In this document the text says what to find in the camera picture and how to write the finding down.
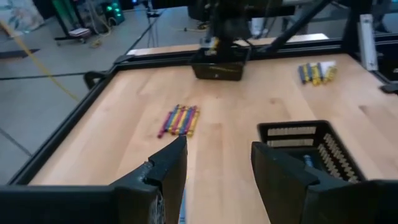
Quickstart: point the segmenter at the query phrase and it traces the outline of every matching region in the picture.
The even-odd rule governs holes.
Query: basket
[[[240,81],[243,68],[249,60],[250,48],[231,47],[223,54],[209,54],[209,48],[201,48],[191,58],[190,65],[199,79]]]
[[[348,182],[366,180],[327,121],[262,123],[257,128],[262,142],[307,165]],[[308,156],[312,164],[306,162]]]

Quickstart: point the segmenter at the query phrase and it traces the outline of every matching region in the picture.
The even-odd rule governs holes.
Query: pink crayon
[[[185,110],[186,110],[186,107],[183,106],[183,107],[181,108],[180,113],[178,114],[177,119],[175,120],[174,126],[173,126],[173,128],[172,128],[172,134],[175,134],[175,131],[176,131],[177,128],[178,128],[178,124],[180,123],[180,120],[181,120],[182,115],[184,114],[184,111],[185,111]]]
[[[195,112],[196,112],[196,111],[197,111],[197,107],[194,106],[193,109],[192,109],[191,115],[189,116],[188,124],[187,124],[187,126],[185,127],[184,134],[187,134],[187,133],[188,133],[189,127],[190,127],[191,124],[192,124],[193,116],[195,115]]]
[[[162,125],[162,129],[160,129],[159,133],[157,134],[158,138],[162,138],[163,134],[165,133],[165,129],[167,126],[167,123],[169,122],[170,117],[172,116],[173,112],[169,112],[169,114],[166,117],[166,120],[164,121],[163,125]]]

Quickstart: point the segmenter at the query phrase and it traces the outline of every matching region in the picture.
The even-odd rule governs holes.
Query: concrete floor
[[[330,8],[318,16],[328,13]],[[55,20],[21,38],[29,48],[40,49],[34,55],[52,74],[107,70],[148,26],[144,11],[125,12],[125,17],[126,21],[115,27],[110,36],[103,38],[102,46],[97,49],[73,41],[58,47],[53,40],[60,33]],[[398,27],[393,25],[397,19],[396,14],[385,19],[388,28],[395,32],[398,32]],[[340,27],[344,24],[345,20],[311,23],[308,32],[340,37]],[[166,10],[157,21],[159,47],[198,43],[204,36],[203,32],[181,31],[184,27],[194,29],[196,25],[196,21],[188,18],[186,8]],[[281,19],[278,18],[269,36],[279,35],[280,27]],[[148,35],[136,49],[146,48],[147,38]],[[0,49],[19,50],[19,47],[13,40],[5,40],[0,43]],[[42,75],[30,58],[0,62],[0,71],[0,78]],[[88,92],[81,75],[57,80],[79,98]],[[0,184],[5,184],[20,169],[76,105],[76,101],[48,78],[0,82]]]

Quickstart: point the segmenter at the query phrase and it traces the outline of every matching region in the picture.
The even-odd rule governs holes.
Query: yellow cable
[[[68,94],[71,98],[76,100],[77,102],[80,101],[80,99],[71,93],[69,90],[67,90],[60,82],[58,82],[49,72],[49,70],[32,54],[32,52],[26,47],[26,45],[23,43],[23,41],[16,35],[14,35],[13,31],[10,29],[10,27],[7,26],[7,24],[3,21],[0,21],[0,24],[3,26],[3,28],[6,30],[8,35],[10,37],[14,37],[14,40],[17,42],[17,44],[24,50],[24,52],[33,60],[35,65],[44,73],[44,75],[48,76],[51,81],[54,82],[62,91],[64,91],[66,94]]]

